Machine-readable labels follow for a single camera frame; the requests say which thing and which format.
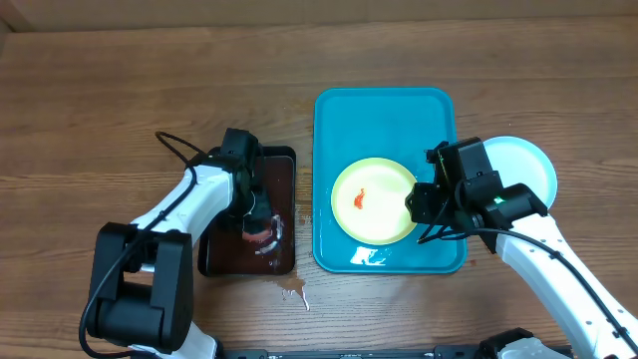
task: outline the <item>plastic tray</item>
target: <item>plastic tray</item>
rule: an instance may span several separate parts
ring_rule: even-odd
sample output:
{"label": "plastic tray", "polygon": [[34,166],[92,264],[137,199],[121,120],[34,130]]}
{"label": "plastic tray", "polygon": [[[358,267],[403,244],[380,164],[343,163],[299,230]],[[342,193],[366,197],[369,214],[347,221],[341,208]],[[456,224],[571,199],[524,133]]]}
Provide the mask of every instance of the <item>plastic tray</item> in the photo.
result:
{"label": "plastic tray", "polygon": [[388,245],[364,244],[341,229],[330,204],[332,186],[349,164],[380,157],[406,167],[417,181],[432,181],[424,150],[457,133],[452,101],[432,88],[331,89],[315,104],[312,251],[317,263],[338,273],[445,274],[466,261],[465,240],[417,244],[419,224]]}

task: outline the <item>orange food piece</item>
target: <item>orange food piece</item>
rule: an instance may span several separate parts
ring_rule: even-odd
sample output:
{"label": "orange food piece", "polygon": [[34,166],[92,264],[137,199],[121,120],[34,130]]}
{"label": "orange food piece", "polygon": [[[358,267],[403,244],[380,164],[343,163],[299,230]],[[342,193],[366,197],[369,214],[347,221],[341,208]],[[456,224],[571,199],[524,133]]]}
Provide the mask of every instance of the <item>orange food piece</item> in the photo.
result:
{"label": "orange food piece", "polygon": [[366,195],[366,190],[361,188],[361,192],[355,197],[355,206],[359,209],[363,209],[363,197]]}

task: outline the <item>wire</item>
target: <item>wire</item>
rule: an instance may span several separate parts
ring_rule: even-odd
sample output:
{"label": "wire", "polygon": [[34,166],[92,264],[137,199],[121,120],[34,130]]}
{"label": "wire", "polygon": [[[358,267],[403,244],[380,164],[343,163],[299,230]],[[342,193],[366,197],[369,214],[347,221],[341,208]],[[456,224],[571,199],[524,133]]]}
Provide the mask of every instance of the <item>wire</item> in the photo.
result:
{"label": "wire", "polygon": [[631,350],[634,351],[635,354],[638,354],[638,345],[636,345],[636,343],[631,339],[631,337],[629,336],[629,333],[627,332],[627,329],[624,328],[622,325],[620,325],[618,320],[614,318],[609,308],[607,308],[607,306],[602,301],[602,299],[600,299],[596,291],[591,287],[591,285],[589,285],[589,283],[587,282],[587,279],[585,279],[582,276],[582,274],[580,274],[578,269],[576,269],[573,266],[573,264],[569,262],[569,260],[567,260],[564,256],[562,256],[562,253],[552,249],[547,244],[544,244],[532,237],[529,237],[527,235],[524,235],[515,231],[504,230],[504,229],[493,229],[493,228],[475,228],[475,229],[470,229],[465,231],[459,231],[459,230],[440,231],[437,234],[434,234],[428,238],[425,238],[425,240],[430,241],[433,239],[445,239],[445,240],[464,239],[469,237],[470,235],[477,235],[481,233],[505,234],[505,235],[510,235],[512,237],[516,237],[518,239],[524,240],[527,243],[535,245],[536,247],[546,251],[547,253],[551,255],[552,259],[556,259],[560,263],[562,263],[562,265],[564,265],[565,268],[567,268],[567,270],[569,270],[571,274],[573,274],[576,280],[578,280],[580,285],[582,285],[582,287],[589,294],[589,296],[591,296],[591,299],[594,301],[594,303],[596,303],[598,308],[600,308],[600,311],[605,315],[609,323],[611,323],[611,325],[614,327],[614,329],[616,330],[616,333],[623,338],[623,340],[627,343],[627,345],[631,348]]}
{"label": "wire", "polygon": [[194,151],[196,151],[198,154],[207,157],[208,154],[204,151],[202,151],[199,147],[193,145],[192,143],[188,142],[187,140],[182,140],[179,137],[175,136],[175,135],[171,135],[169,133],[163,132],[163,131],[157,131],[156,132],[156,138],[158,138],[158,140],[166,147],[168,147],[168,149],[173,152],[174,154],[176,154],[180,159],[183,158],[183,156],[181,155],[181,153],[176,150],[173,146],[169,145],[164,139],[162,139],[161,137],[164,136],[166,138],[169,138],[171,140],[177,141],[182,145],[186,145],[188,147],[190,147],[191,149],[193,149]]}
{"label": "wire", "polygon": [[116,268],[119,268],[123,263],[125,263],[127,260],[130,259],[131,254],[140,246],[140,244],[144,243],[147,240],[147,238],[150,237],[151,230],[156,225],[158,225],[158,223],[165,220],[168,214],[171,213],[188,196],[188,194],[192,191],[192,189],[197,184],[197,172],[195,171],[193,166],[190,164],[188,159],[162,137],[166,137],[168,139],[171,139],[183,145],[186,145],[190,147],[191,149],[197,151],[200,155],[203,155],[206,157],[208,156],[204,151],[200,150],[198,147],[196,147],[195,145],[192,145],[186,140],[182,140],[177,136],[167,134],[165,132],[161,132],[161,131],[156,132],[156,138],[164,146],[166,146],[172,153],[174,153],[182,162],[184,162],[186,167],[190,170],[190,174],[191,174],[190,183],[188,184],[188,187],[184,190],[184,192],[179,195],[178,198],[176,198],[171,204],[169,204],[166,209],[162,210],[158,214],[158,216],[153,221],[151,221],[149,225],[147,225],[144,229],[142,229],[142,231],[138,233],[138,236],[131,243],[127,245],[127,247],[122,251],[122,254],[120,254],[118,259],[113,263],[111,268],[107,271],[107,274],[105,274],[104,278],[102,279],[102,281],[96,288],[95,292],[91,296],[91,299],[89,299],[87,306],[84,308],[84,311],[82,312],[82,318],[80,319],[79,339],[80,339],[80,346],[82,347],[82,350],[84,350],[84,352],[87,353],[87,355],[89,355],[92,358],[98,358],[98,359],[126,358],[133,355],[146,356],[151,358],[158,357],[155,353],[139,351],[139,350],[127,350],[127,351],[118,352],[118,353],[98,353],[94,351],[93,349],[91,349],[91,347],[89,346],[89,343],[87,342],[86,330],[87,330],[88,313],[93,307],[94,303],[96,302],[98,295],[102,291],[102,288],[106,284],[107,280],[109,280],[109,278],[113,276],[113,273],[116,272]]}
{"label": "wire", "polygon": [[435,225],[437,224],[437,222],[439,221],[443,213],[446,211],[446,208],[448,208],[448,204],[450,204],[449,198],[446,199],[445,203],[443,203],[443,206],[441,206],[441,210],[439,210],[439,213],[437,213],[437,216],[435,216],[432,223],[428,225],[428,228],[426,228],[426,231],[423,232],[423,234],[421,234],[421,236],[419,237],[419,240],[417,240],[418,244],[425,243],[425,239],[428,237],[428,234],[430,234],[430,231],[432,231],[432,228],[435,227]]}
{"label": "wire", "polygon": [[444,230],[450,228],[448,225],[442,225],[441,228],[439,228],[439,230],[437,230],[437,234],[441,234],[443,233]]}

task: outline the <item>dark brown tray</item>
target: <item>dark brown tray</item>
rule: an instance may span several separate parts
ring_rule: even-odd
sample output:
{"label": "dark brown tray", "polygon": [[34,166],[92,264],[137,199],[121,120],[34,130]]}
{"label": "dark brown tray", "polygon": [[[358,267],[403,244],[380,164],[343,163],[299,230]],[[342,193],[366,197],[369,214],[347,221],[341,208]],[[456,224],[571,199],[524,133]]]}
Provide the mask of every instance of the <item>dark brown tray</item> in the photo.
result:
{"label": "dark brown tray", "polygon": [[225,228],[221,213],[199,240],[197,268],[205,276],[222,274],[289,273],[295,265],[295,174],[297,158],[289,147],[264,147],[266,171],[263,183],[275,214],[281,218],[279,244],[267,254],[256,254],[260,244],[241,238],[241,233]]}

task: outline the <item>red food item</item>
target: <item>red food item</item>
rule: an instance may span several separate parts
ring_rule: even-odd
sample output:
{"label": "red food item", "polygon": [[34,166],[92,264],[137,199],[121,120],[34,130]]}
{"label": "red food item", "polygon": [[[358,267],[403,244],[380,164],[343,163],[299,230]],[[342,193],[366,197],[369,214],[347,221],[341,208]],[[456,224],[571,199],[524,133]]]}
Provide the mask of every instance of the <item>red food item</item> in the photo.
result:
{"label": "red food item", "polygon": [[272,230],[270,230],[269,228],[259,232],[259,233],[255,233],[255,234],[250,234],[247,232],[242,232],[241,233],[241,237],[244,240],[247,240],[249,242],[255,242],[255,243],[261,243],[266,241],[266,239],[270,238],[270,236],[272,235]]}
{"label": "red food item", "polygon": [[359,209],[363,209],[363,196],[366,195],[366,190],[361,188],[361,192],[355,197],[355,206]]}

